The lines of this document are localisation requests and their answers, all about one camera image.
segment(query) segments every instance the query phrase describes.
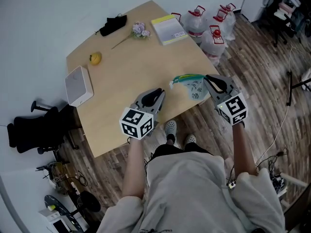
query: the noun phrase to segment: wooden floor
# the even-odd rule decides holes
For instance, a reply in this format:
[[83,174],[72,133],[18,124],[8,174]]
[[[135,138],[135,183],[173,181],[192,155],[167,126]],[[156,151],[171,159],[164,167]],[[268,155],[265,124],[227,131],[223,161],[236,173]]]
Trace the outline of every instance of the wooden floor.
[[[301,75],[310,68],[311,55],[305,49],[309,45],[304,37],[302,44],[299,44],[297,38],[288,38],[287,45],[280,42],[275,48],[272,44],[272,32],[261,30],[256,24],[250,24],[240,14],[237,14],[234,33],[236,40],[229,43],[217,70],[221,75],[232,77],[246,98],[249,117],[245,120],[245,129],[254,159],[257,161],[273,142],[285,116],[288,68],[293,72],[293,83],[297,83]],[[288,67],[291,45],[299,51],[292,50]],[[310,92],[301,88],[293,91],[293,102],[288,108],[282,129],[275,144],[264,156],[267,158],[279,151],[286,151],[287,155],[280,157],[276,166],[279,170],[308,183],[311,182],[310,105]],[[233,166],[232,130],[215,112],[212,100],[191,108],[175,120],[178,127],[177,145],[182,147],[185,136],[193,133],[199,146],[225,159],[228,175]],[[86,189],[100,201],[102,210],[95,213],[94,217],[101,220],[107,208],[116,204],[121,196],[128,146],[94,158],[83,131],[72,131],[72,134],[80,149],[72,150],[66,142],[62,150],[75,168],[87,178]],[[144,141],[146,159],[157,146],[164,143],[162,125]],[[300,191],[301,189],[291,185],[286,194],[286,201],[292,202]]]

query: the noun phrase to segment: person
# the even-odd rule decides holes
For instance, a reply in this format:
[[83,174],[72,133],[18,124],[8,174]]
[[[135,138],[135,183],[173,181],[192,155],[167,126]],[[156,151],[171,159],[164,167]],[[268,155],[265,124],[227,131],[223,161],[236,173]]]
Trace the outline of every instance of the person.
[[147,165],[142,142],[130,139],[122,198],[107,209],[98,233],[285,232],[284,215],[267,169],[257,173],[243,123],[232,126],[236,186],[226,185],[224,160],[196,144],[174,147],[177,125],[166,124],[167,143]]

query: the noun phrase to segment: black chair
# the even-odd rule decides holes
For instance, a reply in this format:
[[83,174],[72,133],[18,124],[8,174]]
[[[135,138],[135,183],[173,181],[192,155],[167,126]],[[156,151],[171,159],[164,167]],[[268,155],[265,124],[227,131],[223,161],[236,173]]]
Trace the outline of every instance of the black chair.
[[51,150],[58,150],[66,136],[74,150],[79,148],[73,144],[69,134],[69,130],[73,129],[68,120],[71,118],[70,113],[73,112],[72,106],[67,105],[59,112],[57,107],[42,108],[37,106],[34,101],[31,112],[35,109],[47,112],[44,116],[33,119],[16,117],[14,124],[11,123],[7,126],[10,147],[16,147],[19,153],[38,148],[38,153],[43,154]]
[[275,47],[277,47],[278,43],[278,36],[281,36],[281,38],[284,40],[283,43],[287,44],[287,40],[285,39],[282,32],[285,32],[289,37],[293,37],[296,34],[296,25],[294,22],[287,16],[285,20],[282,20],[274,15],[274,13],[278,10],[278,4],[282,2],[282,0],[273,0],[272,4],[268,6],[261,18],[262,21],[267,21],[268,24],[260,23],[260,28],[266,28],[266,29],[272,29],[275,33],[275,43],[273,44]]

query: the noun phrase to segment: notebook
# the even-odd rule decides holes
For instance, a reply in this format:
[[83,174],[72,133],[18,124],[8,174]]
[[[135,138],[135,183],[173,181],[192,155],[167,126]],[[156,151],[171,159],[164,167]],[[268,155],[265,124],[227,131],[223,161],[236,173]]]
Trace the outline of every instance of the notebook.
[[151,21],[153,28],[163,45],[188,37],[174,15],[168,15]]

